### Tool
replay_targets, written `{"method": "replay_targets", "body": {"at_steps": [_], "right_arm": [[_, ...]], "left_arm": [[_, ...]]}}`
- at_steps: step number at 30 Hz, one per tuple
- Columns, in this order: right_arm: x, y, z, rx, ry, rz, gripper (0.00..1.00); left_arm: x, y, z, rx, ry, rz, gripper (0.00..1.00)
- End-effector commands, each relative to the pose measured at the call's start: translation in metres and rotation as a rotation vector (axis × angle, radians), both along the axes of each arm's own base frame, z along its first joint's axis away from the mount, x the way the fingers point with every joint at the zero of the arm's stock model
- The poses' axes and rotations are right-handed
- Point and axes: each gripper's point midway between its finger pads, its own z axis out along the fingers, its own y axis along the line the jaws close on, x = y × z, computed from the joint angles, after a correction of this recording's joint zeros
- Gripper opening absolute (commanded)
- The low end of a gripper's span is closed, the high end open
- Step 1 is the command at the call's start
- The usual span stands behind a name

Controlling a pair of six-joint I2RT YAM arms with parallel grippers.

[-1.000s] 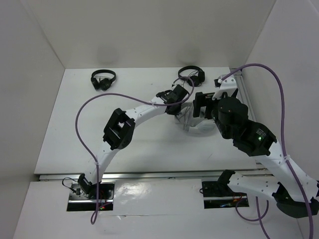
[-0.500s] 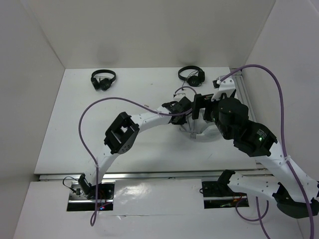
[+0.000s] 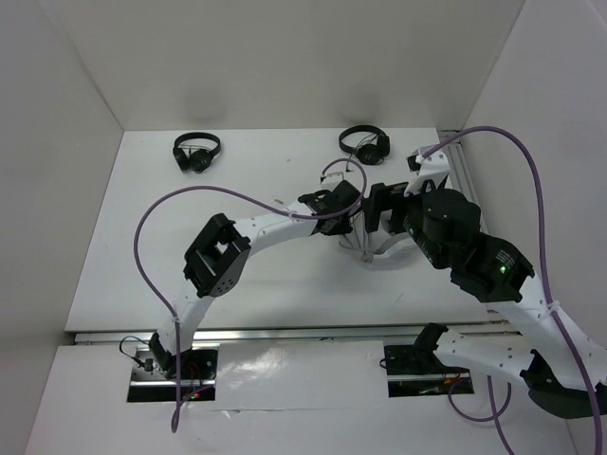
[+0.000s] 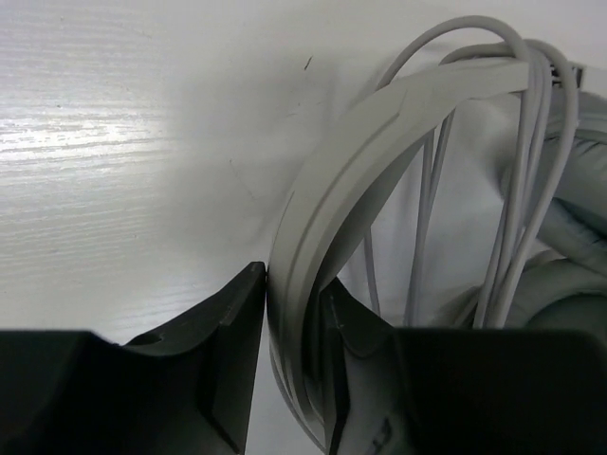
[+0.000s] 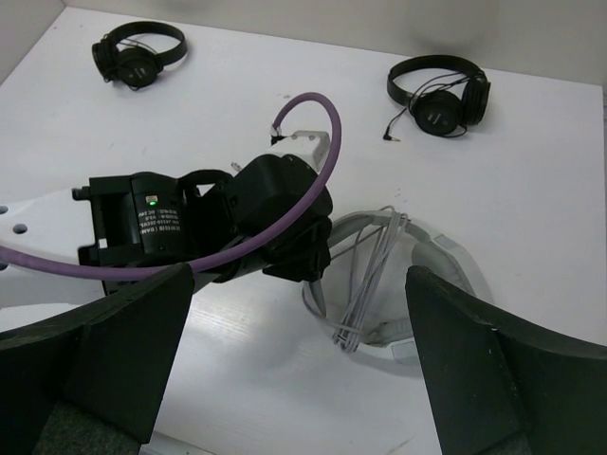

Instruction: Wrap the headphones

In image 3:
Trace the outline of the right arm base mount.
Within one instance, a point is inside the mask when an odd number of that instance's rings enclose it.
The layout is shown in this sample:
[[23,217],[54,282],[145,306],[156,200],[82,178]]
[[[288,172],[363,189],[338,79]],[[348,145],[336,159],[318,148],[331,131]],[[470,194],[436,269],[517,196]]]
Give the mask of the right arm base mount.
[[474,394],[468,370],[444,366],[413,345],[385,345],[379,366],[387,374],[390,398],[447,395],[452,385],[455,394]]

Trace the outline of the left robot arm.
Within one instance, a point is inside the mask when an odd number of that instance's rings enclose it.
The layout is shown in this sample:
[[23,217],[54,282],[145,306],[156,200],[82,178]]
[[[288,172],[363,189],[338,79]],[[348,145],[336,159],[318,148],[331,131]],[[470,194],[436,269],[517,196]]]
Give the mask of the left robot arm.
[[215,214],[184,254],[184,279],[192,288],[171,304],[170,319],[154,332],[149,343],[155,369],[167,378],[186,370],[200,322],[213,301],[227,295],[239,282],[250,257],[315,234],[350,232],[349,215],[360,199],[361,191],[342,181],[331,191],[302,195],[276,212],[237,221]]

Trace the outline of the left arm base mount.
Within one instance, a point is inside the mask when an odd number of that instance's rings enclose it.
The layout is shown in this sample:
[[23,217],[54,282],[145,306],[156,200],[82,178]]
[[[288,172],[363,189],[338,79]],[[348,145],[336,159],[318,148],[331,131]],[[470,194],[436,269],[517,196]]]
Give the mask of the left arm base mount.
[[[175,371],[164,371],[143,339],[124,337],[119,343],[119,352],[132,361],[128,403],[175,401]],[[181,392],[188,401],[214,400],[218,354],[217,345],[198,347],[186,354],[181,364],[180,384]]]

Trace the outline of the white grey headphones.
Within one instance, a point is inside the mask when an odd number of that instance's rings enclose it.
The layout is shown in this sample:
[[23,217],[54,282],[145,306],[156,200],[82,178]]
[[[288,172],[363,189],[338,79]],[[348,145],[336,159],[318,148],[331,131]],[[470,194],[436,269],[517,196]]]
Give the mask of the white grey headphones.
[[410,237],[391,237],[379,246],[363,247],[362,241],[350,241],[341,236],[338,242],[340,248],[361,267],[367,270],[398,270],[411,265],[415,261],[417,247]]

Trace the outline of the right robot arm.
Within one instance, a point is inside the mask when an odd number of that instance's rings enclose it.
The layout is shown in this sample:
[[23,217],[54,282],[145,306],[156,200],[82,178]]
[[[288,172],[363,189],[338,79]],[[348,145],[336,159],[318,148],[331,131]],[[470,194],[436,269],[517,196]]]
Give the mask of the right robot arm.
[[491,345],[443,324],[429,323],[406,353],[387,360],[400,374],[459,367],[524,384],[542,410],[563,419],[606,413],[606,351],[556,303],[548,302],[530,261],[512,243],[480,230],[480,208],[459,191],[429,184],[416,195],[402,185],[375,184],[363,202],[365,229],[407,233],[451,283],[502,315],[527,340],[526,348]]

